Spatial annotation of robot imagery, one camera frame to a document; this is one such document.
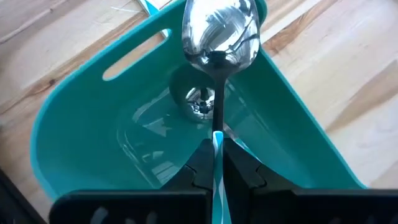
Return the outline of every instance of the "basket handle hole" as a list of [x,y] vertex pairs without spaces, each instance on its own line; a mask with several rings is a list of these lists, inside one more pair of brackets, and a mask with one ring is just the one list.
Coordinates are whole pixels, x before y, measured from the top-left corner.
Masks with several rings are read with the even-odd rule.
[[170,29],[164,29],[157,32],[152,37],[149,37],[146,41],[138,45],[136,48],[132,49],[129,53],[127,53],[116,63],[106,69],[103,73],[102,79],[104,81],[111,81],[115,79],[117,76],[122,74],[125,69],[133,66],[133,64],[136,63],[140,58],[145,56],[145,54],[152,51],[158,45],[163,44],[167,40],[167,37],[170,36],[170,34]]

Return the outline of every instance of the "teal plastic basket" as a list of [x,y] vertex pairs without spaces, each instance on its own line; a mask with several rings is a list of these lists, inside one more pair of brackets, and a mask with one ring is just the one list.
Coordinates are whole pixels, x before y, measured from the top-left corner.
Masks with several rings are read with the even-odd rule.
[[[204,75],[183,55],[184,6],[178,1],[148,18],[47,98],[34,124],[31,160],[49,196],[157,189],[210,137],[210,124],[189,121],[175,103],[175,92]],[[264,1],[257,8],[263,22]],[[170,29],[163,43],[116,78],[103,79],[107,68],[163,29]],[[229,80],[225,95],[226,124],[266,166],[306,188],[363,187],[263,50]]]

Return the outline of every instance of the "wooden table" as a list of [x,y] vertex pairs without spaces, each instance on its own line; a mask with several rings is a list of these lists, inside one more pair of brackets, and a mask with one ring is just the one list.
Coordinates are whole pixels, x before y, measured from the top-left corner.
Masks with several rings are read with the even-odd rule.
[[[358,178],[398,187],[398,1],[267,3],[262,46]],[[60,80],[146,17],[129,0],[0,1],[0,167],[42,216],[51,203],[29,160],[38,109]]]

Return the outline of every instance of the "spoon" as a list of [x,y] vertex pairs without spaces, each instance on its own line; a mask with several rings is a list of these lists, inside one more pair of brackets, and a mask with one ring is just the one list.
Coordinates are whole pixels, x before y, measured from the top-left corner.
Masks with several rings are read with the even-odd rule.
[[205,111],[213,110],[213,131],[222,131],[226,80],[247,68],[260,46],[254,0],[187,0],[182,43],[187,60],[215,81],[214,102]]

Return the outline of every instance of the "black object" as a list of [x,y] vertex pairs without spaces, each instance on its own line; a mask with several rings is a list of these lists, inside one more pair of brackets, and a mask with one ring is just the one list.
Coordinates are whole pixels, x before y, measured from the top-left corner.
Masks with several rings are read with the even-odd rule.
[[[398,224],[398,190],[302,189],[232,139],[223,150],[232,224]],[[213,163],[211,140],[203,140],[160,190],[74,192],[55,203],[50,224],[211,223]]]
[[44,224],[45,221],[0,169],[0,224]]

